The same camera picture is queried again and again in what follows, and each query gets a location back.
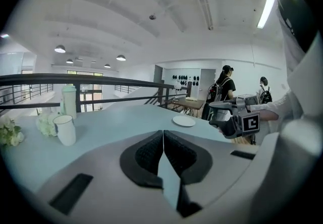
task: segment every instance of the black slot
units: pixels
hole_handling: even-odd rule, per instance
[[[230,154],[234,155],[234,156],[237,156],[237,157],[250,159],[250,160],[253,160],[253,158],[256,156],[256,154],[243,152],[243,151],[239,151],[239,150],[234,150]]]
[[[78,174],[52,201],[49,202],[50,206],[59,212],[68,215],[92,179],[93,176]]]

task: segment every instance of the wooden table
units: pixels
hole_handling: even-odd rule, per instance
[[[166,103],[175,105],[173,110],[176,110],[177,112],[179,112],[178,108],[182,106],[184,108],[184,114],[192,117],[195,117],[194,111],[193,111],[195,109],[196,117],[197,117],[197,111],[199,111],[203,106],[204,100],[193,101],[193,100],[186,100],[184,97],[181,97],[176,102],[173,100],[168,100],[166,101]]]

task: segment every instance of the black hair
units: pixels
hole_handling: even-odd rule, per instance
[[[261,77],[260,81],[262,81],[265,86],[268,86],[268,80],[266,77]]]
[[[224,65],[222,68],[222,72],[221,72],[218,80],[216,81],[216,83],[221,84],[223,82],[223,80],[226,78],[226,74],[228,74],[229,71],[233,71],[233,68],[231,68],[230,65]]]

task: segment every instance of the flower bouquet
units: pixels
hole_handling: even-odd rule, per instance
[[[0,120],[0,144],[17,146],[24,140],[21,127],[15,125],[15,121],[9,117]]]
[[[45,136],[57,136],[54,123],[54,118],[58,117],[59,113],[41,113],[36,121],[38,130]]]

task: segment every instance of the black shirt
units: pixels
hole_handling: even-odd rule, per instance
[[[221,101],[223,100],[230,100],[229,96],[228,96],[228,91],[232,90],[235,91],[236,90],[236,86],[234,85],[234,82],[232,79],[229,78],[229,80],[224,79],[222,81],[222,83],[224,83],[222,85],[222,96],[221,96]]]

